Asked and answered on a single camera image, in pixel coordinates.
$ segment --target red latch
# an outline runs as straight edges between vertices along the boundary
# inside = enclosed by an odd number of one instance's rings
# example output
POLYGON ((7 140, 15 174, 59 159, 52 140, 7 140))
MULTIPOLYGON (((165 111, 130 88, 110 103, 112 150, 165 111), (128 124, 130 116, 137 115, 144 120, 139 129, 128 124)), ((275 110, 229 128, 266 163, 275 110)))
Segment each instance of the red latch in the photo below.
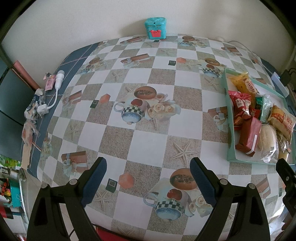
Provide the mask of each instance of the red latch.
POLYGON ((161 37, 161 30, 150 30, 151 35, 153 38, 160 38, 161 37))

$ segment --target white charger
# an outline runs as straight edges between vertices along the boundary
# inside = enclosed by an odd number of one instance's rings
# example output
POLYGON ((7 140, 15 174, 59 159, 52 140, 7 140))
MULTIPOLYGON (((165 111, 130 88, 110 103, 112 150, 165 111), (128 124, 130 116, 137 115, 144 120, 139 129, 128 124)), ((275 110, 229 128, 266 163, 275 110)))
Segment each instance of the white charger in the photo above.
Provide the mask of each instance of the white charger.
POLYGON ((38 106, 37 113, 39 115, 47 114, 48 110, 51 109, 55 105, 55 103, 57 102, 57 93, 58 93, 58 90, 62 86, 64 77, 65 77, 65 72, 63 70, 60 70, 56 75, 56 83, 54 85, 54 87, 56 89, 56 96, 55 96, 54 102, 53 102, 53 104, 51 106, 47 106, 47 104, 43 104, 43 105, 38 106))

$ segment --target mint green box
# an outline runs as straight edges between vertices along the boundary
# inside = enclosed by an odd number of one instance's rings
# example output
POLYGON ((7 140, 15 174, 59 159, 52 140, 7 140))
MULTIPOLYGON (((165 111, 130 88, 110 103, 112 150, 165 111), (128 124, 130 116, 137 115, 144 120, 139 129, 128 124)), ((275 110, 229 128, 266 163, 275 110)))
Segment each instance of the mint green box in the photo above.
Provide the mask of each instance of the mint green box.
MULTIPOLYGON (((264 161, 260 160, 258 158, 259 153, 255 153, 253 157, 247 156, 245 153, 238 151, 235 149, 235 140, 238 141, 239 139, 239 132, 234 131, 234 125, 233 125, 233 112, 232 112, 232 101, 228 95, 228 90, 234 90, 233 85, 231 81, 227 81, 226 74, 231 74, 231 75, 239 75, 240 73, 237 73, 233 70, 230 69, 225 69, 222 75, 222 82, 224 84, 225 90, 226 90, 226 104, 227 104, 227 112, 228 112, 228 125, 229 125, 229 139, 228 139, 228 152, 227 152, 227 160, 228 161, 233 161, 233 162, 241 162, 241 163, 262 163, 262 164, 268 164, 268 165, 275 165, 276 163, 265 163, 264 161)), ((284 106, 288 110, 288 105, 285 100, 285 98, 274 91, 273 89, 269 88, 267 85, 262 84, 261 82, 251 78, 253 84, 256 86, 258 89, 259 93, 262 94, 269 94, 271 97, 271 102, 280 102, 282 101, 282 104, 279 105, 279 107, 284 106)), ((294 139, 294 133, 292 134, 292 141, 291 141, 291 149, 292 153, 289 154, 288 157, 288 163, 289 165, 294 165, 295 164, 295 139, 294 139)))

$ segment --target table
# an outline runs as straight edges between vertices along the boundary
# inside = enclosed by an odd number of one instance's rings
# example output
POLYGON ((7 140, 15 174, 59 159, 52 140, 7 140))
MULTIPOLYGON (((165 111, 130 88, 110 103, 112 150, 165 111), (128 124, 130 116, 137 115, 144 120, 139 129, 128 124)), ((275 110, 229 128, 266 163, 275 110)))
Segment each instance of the table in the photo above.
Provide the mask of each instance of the table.
POLYGON ((274 88, 256 64, 260 58, 183 34, 112 39, 75 55, 58 68, 67 69, 63 96, 40 124, 32 158, 40 157, 37 177, 52 187, 106 159, 107 172, 85 208, 93 223, 139 240, 194 240, 212 210, 188 175, 195 156, 233 185, 265 186, 268 220, 280 209, 284 188, 275 166, 228 162, 227 120, 217 119, 226 106, 225 67, 274 88))

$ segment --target blue gripper pad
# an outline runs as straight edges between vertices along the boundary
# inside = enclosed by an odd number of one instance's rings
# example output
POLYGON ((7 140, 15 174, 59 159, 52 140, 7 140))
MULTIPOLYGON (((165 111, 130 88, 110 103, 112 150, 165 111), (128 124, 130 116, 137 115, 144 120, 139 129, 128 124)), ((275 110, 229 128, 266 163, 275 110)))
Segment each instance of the blue gripper pad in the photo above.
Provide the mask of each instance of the blue gripper pad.
POLYGON ((216 206, 217 200, 215 198, 215 189, 209 179, 207 178, 206 174, 203 172, 199 164, 194 160, 194 158, 190 161, 190 172, 200 189, 205 201, 208 204, 211 204, 212 207, 216 206))
POLYGON ((82 190, 81 205, 85 207, 91 203, 107 171, 107 162, 102 158, 82 190))

